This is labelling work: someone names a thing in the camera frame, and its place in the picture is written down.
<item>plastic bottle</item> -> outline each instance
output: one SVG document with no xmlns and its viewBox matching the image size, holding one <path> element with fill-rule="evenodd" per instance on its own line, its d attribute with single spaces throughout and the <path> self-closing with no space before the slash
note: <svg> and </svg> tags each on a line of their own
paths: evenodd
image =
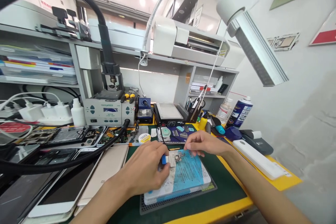
<svg viewBox="0 0 336 224">
<path fill-rule="evenodd" d="M 221 104 L 219 107 L 216 117 L 221 121 L 222 124 L 225 124 L 231 115 L 232 101 L 232 99 L 228 98 L 226 102 Z"/>
<path fill-rule="evenodd" d="M 199 124 L 198 124 L 198 129 L 199 129 L 199 130 L 204 130 L 204 129 L 205 129 L 205 126 L 206 126 L 206 124 L 207 124 L 207 122 L 208 122 L 208 115 L 205 114 L 205 115 L 201 118 L 201 120 L 200 120 L 200 122 L 199 122 Z"/>
<path fill-rule="evenodd" d="M 221 88 L 221 85 L 223 84 L 223 76 L 221 76 L 215 86 L 215 89 L 218 91 Z"/>
<path fill-rule="evenodd" d="M 86 125 L 84 108 L 79 103 L 78 98 L 75 98 L 73 101 L 71 115 L 75 127 L 83 127 Z"/>
<path fill-rule="evenodd" d="M 232 126 L 239 129 L 251 111 L 252 106 L 253 104 L 249 96 L 237 101 L 228 122 L 225 124 L 224 129 L 228 129 Z"/>
</svg>

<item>white bottle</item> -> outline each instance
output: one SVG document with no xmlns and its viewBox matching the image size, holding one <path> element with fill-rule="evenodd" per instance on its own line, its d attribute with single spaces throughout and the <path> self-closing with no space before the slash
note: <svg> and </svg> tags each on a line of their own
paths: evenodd
<svg viewBox="0 0 336 224">
<path fill-rule="evenodd" d="M 232 101 L 232 99 L 228 98 L 226 102 L 221 104 L 219 107 L 216 117 L 221 121 L 222 124 L 225 124 L 231 115 Z"/>
<path fill-rule="evenodd" d="M 78 98 L 75 98 L 72 103 L 71 115 L 75 127 L 83 127 L 86 125 L 84 108 L 79 103 Z"/>
<path fill-rule="evenodd" d="M 215 86 L 215 89 L 218 91 L 221 88 L 221 85 L 223 84 L 223 76 L 221 76 Z"/>
</svg>

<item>green mat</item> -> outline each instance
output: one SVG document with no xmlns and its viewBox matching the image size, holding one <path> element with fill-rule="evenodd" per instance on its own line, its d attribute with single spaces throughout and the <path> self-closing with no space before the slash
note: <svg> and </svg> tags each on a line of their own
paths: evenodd
<svg viewBox="0 0 336 224">
<path fill-rule="evenodd" d="M 137 147 L 129 148 L 127 160 L 136 149 Z M 214 182 L 217 184 L 217 190 L 167 206 L 143 216 L 140 215 L 140 196 L 134 196 L 118 209 L 108 223 L 165 223 L 247 197 L 243 189 L 223 166 L 217 156 L 205 154 L 205 157 L 201 159 Z"/>
</svg>

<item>white case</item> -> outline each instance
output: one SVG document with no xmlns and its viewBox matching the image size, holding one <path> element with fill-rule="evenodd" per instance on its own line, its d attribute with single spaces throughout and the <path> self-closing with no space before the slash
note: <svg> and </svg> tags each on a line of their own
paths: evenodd
<svg viewBox="0 0 336 224">
<path fill-rule="evenodd" d="M 284 172 L 279 169 L 279 167 L 277 167 L 272 161 L 268 160 L 265 156 L 263 156 L 260 152 L 258 152 L 244 140 L 233 141 L 233 146 L 235 146 L 270 180 L 277 179 L 284 175 Z"/>
</svg>

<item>digital display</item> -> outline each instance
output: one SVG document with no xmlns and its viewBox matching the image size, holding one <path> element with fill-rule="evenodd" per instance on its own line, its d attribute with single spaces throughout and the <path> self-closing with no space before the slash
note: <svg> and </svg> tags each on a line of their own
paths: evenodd
<svg viewBox="0 0 336 224">
<path fill-rule="evenodd" d="M 104 108 L 104 112 L 114 113 L 114 112 L 118 112 L 118 109 L 117 108 Z"/>
<path fill-rule="evenodd" d="M 81 158 L 88 153 L 89 152 L 81 152 L 76 158 Z M 94 168 L 98 158 L 99 155 L 90 163 L 83 163 L 66 169 L 38 205 L 74 201 Z"/>
</svg>

